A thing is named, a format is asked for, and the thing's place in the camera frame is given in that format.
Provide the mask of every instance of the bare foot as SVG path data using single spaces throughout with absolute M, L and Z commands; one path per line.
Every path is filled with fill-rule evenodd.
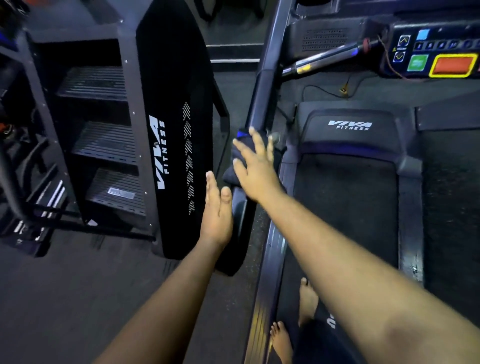
M 276 322 L 273 323 L 270 336 L 272 337 L 273 348 L 282 364 L 291 364 L 293 357 L 292 344 L 282 321 L 279 321 L 278 324 Z
M 313 290 L 310 282 L 306 278 L 302 278 L 300 281 L 299 326 L 313 320 L 317 306 L 318 295 Z

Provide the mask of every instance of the treadmill belt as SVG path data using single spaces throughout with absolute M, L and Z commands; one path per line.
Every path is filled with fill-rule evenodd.
M 357 157 L 305 155 L 297 167 L 294 196 L 324 221 L 396 267 L 397 189 L 395 167 L 391 163 Z M 304 276 L 287 248 L 277 320 L 285 323 L 294 348 L 299 334 L 300 279 Z M 319 302 L 315 318 L 326 322 L 329 317 Z M 356 361 L 362 363 L 363 359 L 338 323 L 334 334 L 345 343 Z M 276 355 L 270 357 L 270 363 L 278 362 Z

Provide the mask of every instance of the fingers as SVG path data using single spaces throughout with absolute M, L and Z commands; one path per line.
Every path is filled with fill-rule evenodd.
M 235 171 L 235 174 L 237 175 L 240 184 L 242 184 L 245 178 L 247 178 L 247 169 L 245 168 L 240 159 L 235 158 L 233 160 L 233 170 Z
M 220 204 L 220 191 L 216 185 L 216 180 L 213 172 L 209 170 L 206 173 L 207 178 L 207 193 L 205 202 L 208 204 Z
M 255 153 L 257 153 L 257 155 L 260 157 L 265 157 L 265 144 L 260 134 L 258 134 L 258 132 L 253 128 L 253 126 L 248 129 L 248 132 L 252 136 L 253 145 L 255 145 Z
M 220 193 L 220 215 L 227 217 L 232 214 L 232 191 L 228 187 L 223 187 Z
M 244 143 L 238 141 L 237 139 L 233 139 L 233 145 L 236 146 L 240 151 L 240 154 L 245 159 L 247 164 L 255 158 L 254 151 L 248 148 Z
M 268 137 L 267 160 L 273 164 L 273 137 Z

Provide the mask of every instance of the orange button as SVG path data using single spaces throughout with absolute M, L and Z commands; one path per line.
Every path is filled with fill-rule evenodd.
M 439 57 L 433 74 L 467 74 L 473 60 L 474 57 Z

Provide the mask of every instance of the hand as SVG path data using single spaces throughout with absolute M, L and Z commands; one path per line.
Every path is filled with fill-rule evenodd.
M 207 193 L 199 242 L 214 244 L 223 250 L 233 230 L 232 192 L 223 187 L 220 193 L 213 172 L 207 172 L 206 178 Z
M 244 143 L 234 139 L 233 144 L 245 158 L 247 168 L 241 160 L 234 159 L 233 169 L 248 197 L 263 205 L 265 199 L 272 194 L 283 192 L 273 168 L 273 139 L 271 136 L 268 138 L 268 146 L 265 149 L 260 134 L 252 127 L 248 131 L 253 138 L 255 153 Z

